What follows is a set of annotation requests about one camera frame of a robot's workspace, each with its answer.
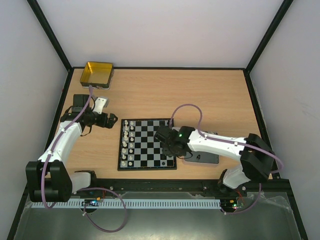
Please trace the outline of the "pink tin with chess pieces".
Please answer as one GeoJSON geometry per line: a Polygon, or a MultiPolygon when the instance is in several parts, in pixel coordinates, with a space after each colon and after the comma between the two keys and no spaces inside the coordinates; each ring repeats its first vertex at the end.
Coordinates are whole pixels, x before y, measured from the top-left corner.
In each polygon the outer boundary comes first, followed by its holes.
{"type": "Polygon", "coordinates": [[[217,154],[204,151],[193,151],[188,146],[185,148],[186,155],[183,157],[183,159],[186,162],[210,165],[218,165],[220,163],[220,156],[217,154]]]}

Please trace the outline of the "black and silver chessboard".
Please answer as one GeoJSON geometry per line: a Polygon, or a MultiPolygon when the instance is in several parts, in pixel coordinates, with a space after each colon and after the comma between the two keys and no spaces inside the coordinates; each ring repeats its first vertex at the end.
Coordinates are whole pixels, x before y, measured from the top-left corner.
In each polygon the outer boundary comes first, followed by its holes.
{"type": "Polygon", "coordinates": [[[169,123],[169,118],[122,119],[117,170],[176,170],[176,158],[164,155],[154,139],[157,129],[169,123]]]}

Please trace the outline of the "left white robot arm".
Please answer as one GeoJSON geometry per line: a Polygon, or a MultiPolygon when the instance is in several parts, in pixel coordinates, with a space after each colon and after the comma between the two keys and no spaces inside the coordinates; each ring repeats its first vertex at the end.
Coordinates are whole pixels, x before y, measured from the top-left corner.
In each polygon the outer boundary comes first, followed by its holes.
{"type": "Polygon", "coordinates": [[[73,193],[92,187],[97,181],[93,170],[79,170],[69,174],[66,163],[86,127],[111,129],[118,118],[103,110],[109,104],[106,97],[75,94],[73,103],[61,116],[56,135],[37,161],[25,168],[30,200],[34,203],[67,202],[73,193]]]}

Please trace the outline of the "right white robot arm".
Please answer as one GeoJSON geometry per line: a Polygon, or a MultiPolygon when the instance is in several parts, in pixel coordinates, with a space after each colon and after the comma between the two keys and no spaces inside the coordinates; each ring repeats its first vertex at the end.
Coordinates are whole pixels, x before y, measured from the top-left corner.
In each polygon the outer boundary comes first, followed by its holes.
{"type": "Polygon", "coordinates": [[[238,161],[237,166],[223,170],[219,177],[217,189],[224,196],[248,182],[267,182],[276,158],[269,146],[253,133],[248,137],[227,137],[190,126],[160,126],[154,139],[160,142],[166,156],[185,157],[187,153],[203,152],[238,161]]]}

